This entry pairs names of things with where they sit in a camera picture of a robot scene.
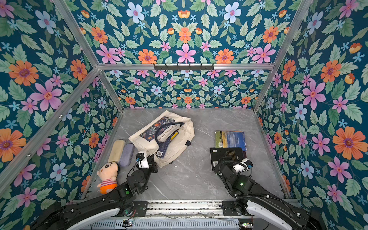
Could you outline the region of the cream canvas tote bag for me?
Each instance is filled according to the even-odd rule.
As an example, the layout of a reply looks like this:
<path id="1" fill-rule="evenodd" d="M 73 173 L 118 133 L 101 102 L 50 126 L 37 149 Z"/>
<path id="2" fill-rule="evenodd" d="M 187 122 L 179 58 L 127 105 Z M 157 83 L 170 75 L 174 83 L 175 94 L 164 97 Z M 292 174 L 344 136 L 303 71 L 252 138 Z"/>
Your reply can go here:
<path id="1" fill-rule="evenodd" d="M 179 131 L 179 134 L 170 142 L 164 158 L 158 158 L 156 152 L 159 144 L 175 131 Z M 194 136 L 194 124 L 190 118 L 166 110 L 128 139 L 139 152 L 146 153 L 147 158 L 152 157 L 162 168 L 176 160 L 190 146 Z"/>

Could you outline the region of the blue landscape cover book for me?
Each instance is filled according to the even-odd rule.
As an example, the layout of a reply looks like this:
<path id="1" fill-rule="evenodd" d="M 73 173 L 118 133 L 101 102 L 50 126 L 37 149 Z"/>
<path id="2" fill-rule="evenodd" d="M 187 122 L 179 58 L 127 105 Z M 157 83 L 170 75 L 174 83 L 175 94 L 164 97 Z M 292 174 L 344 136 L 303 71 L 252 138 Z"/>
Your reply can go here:
<path id="1" fill-rule="evenodd" d="M 245 134 L 242 131 L 215 131 L 216 148 L 241 148 L 247 151 Z"/>

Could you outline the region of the black spine book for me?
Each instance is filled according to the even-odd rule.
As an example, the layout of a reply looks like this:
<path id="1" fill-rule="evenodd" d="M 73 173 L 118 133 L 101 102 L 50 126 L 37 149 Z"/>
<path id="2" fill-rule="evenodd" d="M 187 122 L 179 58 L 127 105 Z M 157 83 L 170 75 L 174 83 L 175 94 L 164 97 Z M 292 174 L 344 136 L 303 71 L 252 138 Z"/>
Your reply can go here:
<path id="1" fill-rule="evenodd" d="M 240 147 L 234 148 L 211 148 L 210 149 L 211 167 L 214 168 L 225 160 L 241 162 L 246 158 L 246 152 Z"/>

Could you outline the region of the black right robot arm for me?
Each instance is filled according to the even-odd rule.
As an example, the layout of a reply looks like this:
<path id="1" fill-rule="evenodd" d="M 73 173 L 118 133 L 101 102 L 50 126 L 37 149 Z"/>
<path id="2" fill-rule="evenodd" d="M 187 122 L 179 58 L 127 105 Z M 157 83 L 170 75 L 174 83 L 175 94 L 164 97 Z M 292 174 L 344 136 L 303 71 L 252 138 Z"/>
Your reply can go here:
<path id="1" fill-rule="evenodd" d="M 223 182 L 229 194 L 235 198 L 235 210 L 241 215 L 261 218 L 281 230 L 326 230 L 321 213 L 304 209 L 277 197 L 263 188 L 251 176 L 253 163 L 245 158 L 241 162 L 223 158 L 215 161 L 214 173 Z"/>

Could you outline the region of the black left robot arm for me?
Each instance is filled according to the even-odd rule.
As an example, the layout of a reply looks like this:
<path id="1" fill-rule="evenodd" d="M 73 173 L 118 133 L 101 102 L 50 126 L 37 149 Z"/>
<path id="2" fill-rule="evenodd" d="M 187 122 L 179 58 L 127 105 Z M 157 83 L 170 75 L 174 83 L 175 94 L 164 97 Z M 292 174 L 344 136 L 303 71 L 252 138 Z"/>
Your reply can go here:
<path id="1" fill-rule="evenodd" d="M 126 178 L 126 182 L 105 195 L 66 206 L 55 203 L 31 224 L 30 229 L 79 230 L 91 223 L 123 213 L 133 207 L 137 196 L 147 190 L 150 175 L 157 172 L 157 164 L 152 163 L 149 168 L 134 171 Z"/>

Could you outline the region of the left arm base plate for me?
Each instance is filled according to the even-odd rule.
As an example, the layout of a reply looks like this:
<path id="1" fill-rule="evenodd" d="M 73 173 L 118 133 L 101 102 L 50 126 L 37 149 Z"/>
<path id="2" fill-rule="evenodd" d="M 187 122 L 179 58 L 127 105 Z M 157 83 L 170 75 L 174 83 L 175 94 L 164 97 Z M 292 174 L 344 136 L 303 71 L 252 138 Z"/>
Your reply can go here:
<path id="1" fill-rule="evenodd" d="M 118 217 L 132 218 L 144 217 L 148 209 L 147 201 L 134 201 L 123 207 L 118 213 Z"/>

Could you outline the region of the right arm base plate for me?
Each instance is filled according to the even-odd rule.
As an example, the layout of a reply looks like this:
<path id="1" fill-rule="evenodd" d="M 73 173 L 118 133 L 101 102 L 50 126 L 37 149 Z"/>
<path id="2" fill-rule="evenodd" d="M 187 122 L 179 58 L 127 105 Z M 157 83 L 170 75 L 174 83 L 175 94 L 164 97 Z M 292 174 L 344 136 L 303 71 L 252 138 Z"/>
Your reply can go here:
<path id="1" fill-rule="evenodd" d="M 224 216 L 247 216 L 248 212 L 243 203 L 235 200 L 224 200 L 219 206 Z"/>

